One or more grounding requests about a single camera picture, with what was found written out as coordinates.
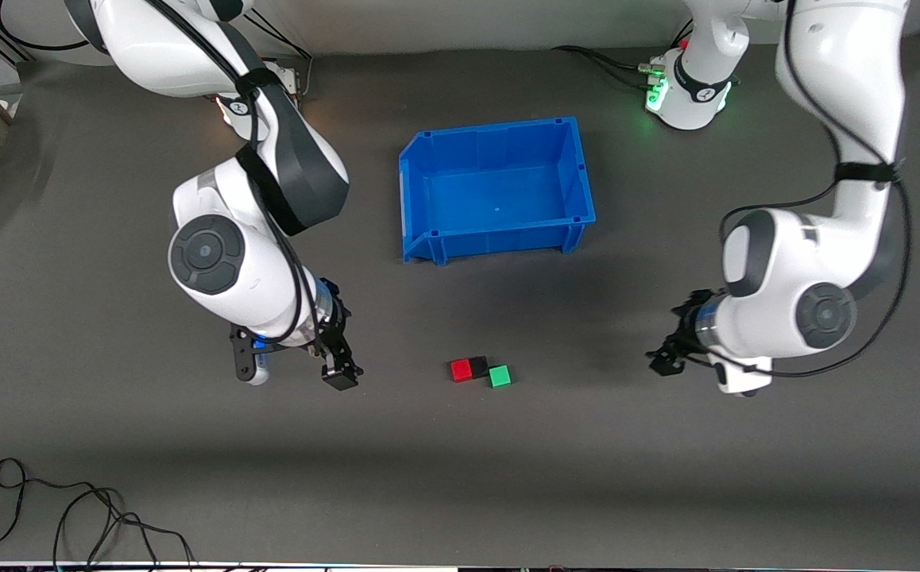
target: blue plastic bin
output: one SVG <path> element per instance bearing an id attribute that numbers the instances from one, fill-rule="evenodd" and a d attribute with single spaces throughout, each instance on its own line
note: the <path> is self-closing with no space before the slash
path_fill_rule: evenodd
<path id="1" fill-rule="evenodd" d="M 400 153 L 403 261 L 572 253 L 594 222 L 573 117 L 417 134 Z"/>

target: white wall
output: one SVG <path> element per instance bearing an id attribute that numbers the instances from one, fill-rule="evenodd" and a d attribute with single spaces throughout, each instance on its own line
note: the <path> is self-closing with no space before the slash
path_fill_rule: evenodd
<path id="1" fill-rule="evenodd" d="M 319 55 L 659 46 L 689 15 L 679 0 L 257 0 L 256 7 L 286 36 Z M 5 21 L 31 42 L 68 43 L 78 37 L 61 0 L 6 1 Z M 261 54 L 289 54 L 247 22 L 236 25 Z M 906 30 L 920 32 L 920 0 L 911 0 Z M 770 22 L 752 22 L 751 31 L 758 43 L 775 42 L 779 35 Z M 109 63 L 92 48 L 47 55 Z"/>

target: gray table surface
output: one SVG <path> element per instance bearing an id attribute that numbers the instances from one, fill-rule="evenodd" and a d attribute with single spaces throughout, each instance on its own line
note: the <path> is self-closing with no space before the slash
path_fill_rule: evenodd
<path id="1" fill-rule="evenodd" d="M 354 311 L 368 373 L 346 393 L 296 352 L 238 383 L 226 323 L 171 282 L 172 189 L 241 144 L 212 102 L 112 68 L 23 69 L 0 163 L 0 457 L 121 489 L 202 560 L 920 570 L 920 37 L 904 46 L 914 275 L 877 347 L 754 399 L 643 358 L 669 307 L 718 286 L 722 213 L 830 178 L 772 68 L 751 48 L 728 109 L 678 133 L 569 54 L 319 59 L 304 112 L 352 191 L 294 244 Z M 396 160 L 416 131 L 564 115 L 598 213 L 580 250 L 401 263 Z M 452 384 L 444 363 L 476 354 L 516 383 Z M 28 496 L 0 560 L 50 556 L 71 495 Z M 0 532 L 13 506 L 0 491 Z M 100 525 L 76 512 L 64 556 Z M 145 558 L 132 532 L 108 556 Z"/>

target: green cube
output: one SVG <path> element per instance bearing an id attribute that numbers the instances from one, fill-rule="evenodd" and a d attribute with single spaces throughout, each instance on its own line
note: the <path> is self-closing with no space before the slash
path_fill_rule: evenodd
<path id="1" fill-rule="evenodd" d="M 494 388 L 508 386 L 513 383 L 513 380 L 510 379 L 510 369 L 506 365 L 489 369 L 489 377 L 492 379 L 492 387 Z"/>

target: robotic arm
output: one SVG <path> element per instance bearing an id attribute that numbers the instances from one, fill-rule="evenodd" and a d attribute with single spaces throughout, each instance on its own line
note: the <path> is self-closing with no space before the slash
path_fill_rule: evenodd
<path id="1" fill-rule="evenodd" d="M 742 14 L 740 4 L 747 3 L 724 3 L 736 15 Z M 904 0 L 788 0 L 777 76 L 835 141 L 834 212 L 817 217 L 761 209 L 743 217 L 725 239 L 725 289 L 696 291 L 675 308 L 677 332 L 649 354 L 657 372 L 682 372 L 684 359 L 696 361 L 690 354 L 700 354 L 717 371 L 722 392 L 751 395 L 779 374 L 771 368 L 773 359 L 818 354 L 852 333 L 856 298 L 866 296 L 887 270 L 889 253 L 878 249 L 878 242 L 890 188 L 900 184 L 895 166 L 904 111 L 899 40 L 906 10 Z M 717 97 L 696 102 L 682 95 L 695 90 L 679 82 L 678 69 L 714 61 L 717 65 L 700 66 L 712 70 L 710 75 L 685 69 L 692 79 L 715 81 L 708 88 L 717 88 L 719 77 L 726 79 L 737 62 L 733 50 L 719 57 L 725 54 L 724 39 L 735 37 L 733 46 L 743 48 L 747 42 L 737 17 L 714 16 L 714 21 L 707 25 L 698 19 L 699 32 L 686 55 L 675 54 L 677 72 L 667 80 L 663 101 L 668 108 L 659 114 L 671 126 L 698 128 L 717 112 L 712 107 Z M 711 43 L 711 29 L 721 43 Z M 735 32 L 726 36 L 729 29 Z M 717 48 L 708 47 L 706 59 L 686 57 L 707 44 Z M 724 91 L 717 94 L 724 97 Z"/>
<path id="2" fill-rule="evenodd" d="M 149 91 L 241 96 L 252 115 L 249 144 L 174 191 L 171 276 L 231 322 L 239 380 L 264 383 L 267 354 L 303 347 L 325 361 L 323 379 L 344 390 L 362 374 L 343 338 L 350 314 L 336 285 L 315 279 L 287 238 L 339 214 L 347 173 L 279 77 L 226 23 L 252 4 L 68 0 L 68 10 L 90 43 Z"/>

